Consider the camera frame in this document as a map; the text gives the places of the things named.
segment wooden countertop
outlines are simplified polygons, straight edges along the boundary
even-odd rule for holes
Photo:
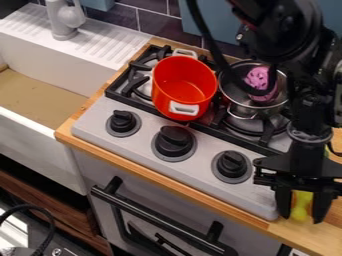
[[[152,38],[134,57],[137,58],[149,44],[164,46],[169,44],[172,47],[182,47],[193,49],[199,54],[208,55],[208,52],[196,47],[190,47],[173,41]],[[237,59],[227,57],[230,62]],[[306,223],[296,223],[292,220],[280,218],[274,222],[268,222],[256,217],[248,212],[240,210],[212,196],[193,189],[185,184],[170,179],[151,169],[129,161],[123,157],[115,155],[93,144],[78,139],[71,134],[71,127],[74,122],[104,93],[104,90],[110,85],[128,65],[123,66],[105,85],[103,85],[83,106],[74,113],[64,124],[55,132],[58,141],[70,145],[73,148],[84,151],[93,157],[106,161],[120,169],[139,176],[149,182],[162,186],[164,189],[177,194],[187,200],[190,200],[203,207],[221,214],[229,219],[242,223],[266,235],[269,235],[282,243],[297,248],[310,255],[342,255],[342,200],[335,200],[329,215],[324,223],[313,225],[311,221]],[[334,146],[342,151],[342,131],[335,131]],[[342,158],[332,157],[335,161],[342,163]]]

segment burner grate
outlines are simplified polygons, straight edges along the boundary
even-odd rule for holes
[[[130,105],[132,107],[144,110],[151,114],[169,119],[163,116],[157,109],[155,109],[151,103],[142,101],[141,99],[151,102],[152,99],[149,95],[146,95],[143,92],[139,91],[138,88],[151,79],[149,76],[139,73],[139,71],[152,70],[152,67],[146,65],[146,63],[152,60],[162,60],[163,58],[169,56],[171,53],[172,49],[168,45],[165,45],[164,47],[151,45],[141,56],[137,58],[137,60],[132,61],[129,67],[106,89],[105,96],[124,104]],[[216,75],[218,76],[220,70],[214,62],[208,60],[208,58],[204,55],[199,56],[198,59],[208,65],[212,70],[214,70],[216,72]],[[225,122],[225,120],[228,113],[226,111],[226,108],[222,108],[221,102],[222,94],[218,92],[212,100],[212,109],[214,112],[214,116],[209,123],[203,123],[200,120],[196,120],[193,122],[179,122],[175,120],[172,121],[187,125],[195,130],[201,131],[203,133],[209,134],[216,138],[225,140],[227,142],[236,144],[238,146],[247,148],[266,156],[278,155],[282,153],[276,149],[268,147],[268,142],[273,135],[283,132],[285,128],[279,130],[274,129],[269,123],[266,122],[265,132],[261,135],[259,142],[239,137],[227,129],[227,123]]]

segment pot handle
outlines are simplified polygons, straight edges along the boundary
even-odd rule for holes
[[[227,107],[227,113],[229,115],[231,115],[231,116],[233,116],[233,117],[235,117],[237,119],[241,119],[241,120],[252,120],[252,119],[254,119],[258,115],[258,113],[255,113],[252,116],[239,116],[237,114],[234,114],[232,109],[231,109],[231,104],[229,104],[228,107]]]
[[[185,105],[171,100],[169,109],[170,112],[174,114],[197,116],[199,112],[199,105]]]
[[[186,49],[182,49],[182,48],[176,48],[174,49],[172,56],[188,56],[191,57],[193,59],[198,58],[197,53],[191,50],[186,50]]]

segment sink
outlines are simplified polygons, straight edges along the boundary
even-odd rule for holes
[[[9,66],[0,63],[0,154],[86,195],[73,154],[54,131],[150,38],[89,19],[76,37],[56,41],[36,4],[0,20],[0,56]]]
[[[57,41],[46,8],[31,3],[0,20],[0,55],[12,70],[87,97],[150,38],[88,19],[76,37]]]

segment oven handle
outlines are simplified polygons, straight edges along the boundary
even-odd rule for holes
[[[179,222],[176,222],[160,213],[157,213],[139,203],[117,193],[117,190],[123,183],[122,179],[115,176],[105,189],[93,186],[91,195],[111,204],[115,208],[126,211],[144,221],[147,221],[177,237],[190,242],[198,249],[211,255],[218,256],[238,256],[235,249],[218,242],[219,236],[223,230],[220,222],[214,221],[207,235],[203,235]]]

